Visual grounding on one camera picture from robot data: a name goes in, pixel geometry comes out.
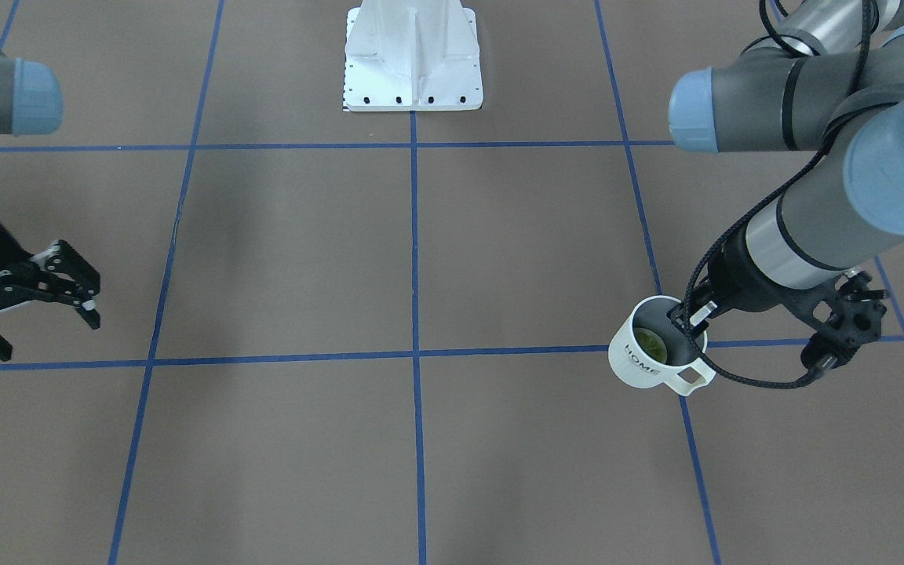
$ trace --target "lime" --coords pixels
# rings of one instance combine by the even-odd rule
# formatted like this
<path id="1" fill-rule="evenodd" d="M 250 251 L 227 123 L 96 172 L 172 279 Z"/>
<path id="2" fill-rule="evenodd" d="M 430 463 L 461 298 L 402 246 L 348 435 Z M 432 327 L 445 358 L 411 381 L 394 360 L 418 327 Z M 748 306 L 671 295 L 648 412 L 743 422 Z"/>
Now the lime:
<path id="1" fill-rule="evenodd" d="M 634 328 L 634 339 L 643 349 L 643 353 L 648 354 L 651 359 L 658 363 L 668 362 L 668 348 L 665 347 L 665 341 L 657 333 L 647 328 Z"/>

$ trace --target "mug handle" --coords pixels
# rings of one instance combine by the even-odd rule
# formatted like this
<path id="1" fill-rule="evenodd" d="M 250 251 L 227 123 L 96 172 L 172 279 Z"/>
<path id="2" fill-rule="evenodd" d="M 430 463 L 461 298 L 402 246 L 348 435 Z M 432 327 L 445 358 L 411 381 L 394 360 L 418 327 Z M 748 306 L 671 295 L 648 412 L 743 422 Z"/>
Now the mug handle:
<path id="1" fill-rule="evenodd" d="M 710 384 L 710 381 L 713 381 L 713 378 L 717 376 L 717 371 L 710 368 L 710 365 L 707 365 L 703 362 L 702 359 L 697 358 L 695 361 L 689 364 L 689 367 L 685 370 L 692 369 L 699 374 L 699 379 L 696 379 L 693 382 L 689 382 L 682 378 L 682 375 L 675 374 L 672 375 L 672 378 L 665 381 L 665 384 L 668 385 L 669 388 L 681 394 L 682 396 L 689 396 L 694 390 L 701 386 L 706 386 Z"/>

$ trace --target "white mug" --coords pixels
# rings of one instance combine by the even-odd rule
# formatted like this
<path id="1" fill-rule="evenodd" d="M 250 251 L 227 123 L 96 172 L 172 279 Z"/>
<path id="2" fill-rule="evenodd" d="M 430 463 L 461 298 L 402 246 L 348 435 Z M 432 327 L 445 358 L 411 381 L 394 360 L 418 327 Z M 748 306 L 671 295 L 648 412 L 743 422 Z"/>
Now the white mug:
<path id="1" fill-rule="evenodd" d="M 687 337 L 668 319 L 668 311 L 676 304 L 679 304 L 678 299 L 667 296 L 642 300 L 613 337 L 609 344 L 609 364 L 621 381 L 637 388 L 651 388 L 665 383 L 682 396 L 689 396 L 697 388 L 710 384 L 717 375 L 693 351 Z M 664 362 L 656 361 L 643 350 L 637 343 L 635 329 L 647 330 L 650 337 L 660 337 L 663 346 L 658 344 L 655 353 L 660 350 L 661 355 L 667 355 L 667 358 L 663 357 Z M 706 351 L 706 332 L 696 337 L 696 344 L 701 351 Z M 683 379 L 681 373 L 687 369 L 692 369 L 699 377 L 693 381 Z"/>

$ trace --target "white mounting bracket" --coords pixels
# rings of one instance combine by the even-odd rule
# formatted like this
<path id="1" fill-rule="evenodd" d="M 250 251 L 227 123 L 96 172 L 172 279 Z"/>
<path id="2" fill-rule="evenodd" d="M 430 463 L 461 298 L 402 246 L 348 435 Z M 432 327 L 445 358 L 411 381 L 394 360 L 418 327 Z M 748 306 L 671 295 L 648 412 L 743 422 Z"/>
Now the white mounting bracket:
<path id="1" fill-rule="evenodd" d="M 346 111 L 477 110 L 476 14 L 459 0 L 363 0 L 348 12 Z"/>

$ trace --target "white plastic base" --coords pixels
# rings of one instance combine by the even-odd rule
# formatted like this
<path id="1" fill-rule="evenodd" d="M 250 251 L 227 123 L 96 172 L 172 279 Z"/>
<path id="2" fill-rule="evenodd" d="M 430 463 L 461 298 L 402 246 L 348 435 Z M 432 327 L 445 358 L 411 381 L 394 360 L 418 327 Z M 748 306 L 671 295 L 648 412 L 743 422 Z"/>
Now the white plastic base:
<path id="1" fill-rule="evenodd" d="M 459 0 L 365 0 L 348 12 L 346 111 L 483 104 L 476 14 Z"/>

